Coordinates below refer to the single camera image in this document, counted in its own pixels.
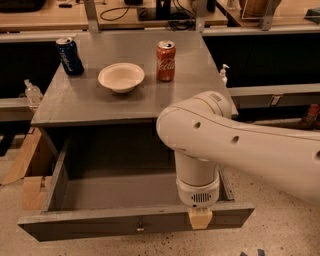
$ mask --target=open drawer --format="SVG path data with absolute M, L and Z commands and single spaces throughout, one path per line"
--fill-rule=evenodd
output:
M 220 177 L 208 229 L 240 228 L 254 207 L 234 201 L 223 167 Z M 39 241 L 192 230 L 175 180 L 153 122 L 74 128 L 42 211 L 18 225 Z

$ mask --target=white bowl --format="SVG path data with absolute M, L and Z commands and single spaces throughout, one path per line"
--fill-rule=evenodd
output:
M 144 79 L 144 71 L 132 63 L 117 63 L 101 70 L 100 84 L 118 93 L 133 90 Z

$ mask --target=soda can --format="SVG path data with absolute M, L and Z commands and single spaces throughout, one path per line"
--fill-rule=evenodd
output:
M 157 79 L 171 81 L 175 73 L 176 46 L 174 42 L 164 40 L 157 45 Z
M 69 76 L 81 75 L 84 69 L 76 42 L 71 37 L 60 38 L 56 41 L 56 47 L 65 72 Z

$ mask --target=blue soda can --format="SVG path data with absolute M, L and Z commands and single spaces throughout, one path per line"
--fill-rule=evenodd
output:
M 56 47 L 66 73 L 69 76 L 81 75 L 84 69 L 76 42 L 71 37 L 60 38 L 56 41 Z

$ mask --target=desk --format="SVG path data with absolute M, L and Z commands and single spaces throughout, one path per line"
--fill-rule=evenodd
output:
M 137 17 L 136 8 L 155 7 L 155 0 L 144 0 L 143 5 L 133 6 L 128 13 L 116 21 L 105 21 L 100 18 L 100 13 L 107 9 L 126 7 L 124 1 L 108 0 L 106 5 L 96 2 L 97 16 L 101 29 L 133 29 L 146 27 L 166 27 L 167 21 L 140 22 Z M 72 8 L 59 8 L 63 3 L 57 0 L 47 0 L 39 11 L 29 13 L 0 13 L 0 32 L 10 31 L 38 31 L 38 30 L 87 30 L 88 21 L 83 4 L 75 4 Z M 186 0 L 181 4 L 187 8 Z M 106 18 L 119 17 L 125 10 L 117 10 L 106 14 Z M 207 12 L 206 26 L 226 26 L 227 18 L 216 8 L 215 13 Z
M 176 76 L 167 83 L 155 76 L 156 44 L 163 39 L 177 47 Z M 75 40 L 85 73 L 69 78 L 60 68 L 32 120 L 43 131 L 69 127 L 71 136 L 61 149 L 43 211 L 18 224 L 38 240 L 192 230 L 176 191 L 173 152 L 159 141 L 150 119 L 206 90 L 231 102 L 201 35 L 86 32 Z M 123 95 L 103 88 L 97 76 L 115 62 L 140 65 L 145 80 Z M 239 228 L 254 207 L 235 203 L 222 167 L 219 172 L 224 185 L 208 229 Z
M 259 24 L 258 19 L 242 19 L 240 14 L 240 6 L 234 10 L 230 10 L 227 7 L 228 0 L 217 0 L 217 5 L 223 10 L 223 13 L 233 21 L 236 26 L 241 27 L 257 27 Z M 282 0 L 276 12 L 274 14 L 273 23 L 274 26 L 279 25 L 310 25 L 315 24 L 310 20 L 304 19 L 307 10 L 310 8 L 319 8 L 320 2 L 318 0 Z
M 175 42 L 176 75 L 171 82 L 156 79 L 156 45 Z M 80 33 L 75 41 L 85 72 L 68 77 L 60 65 L 32 125 L 38 127 L 106 124 L 116 120 L 156 118 L 168 105 L 197 93 L 214 90 L 232 102 L 209 51 L 197 32 Z M 145 71 L 144 81 L 128 94 L 102 87 L 99 72 L 117 62 L 130 62 Z

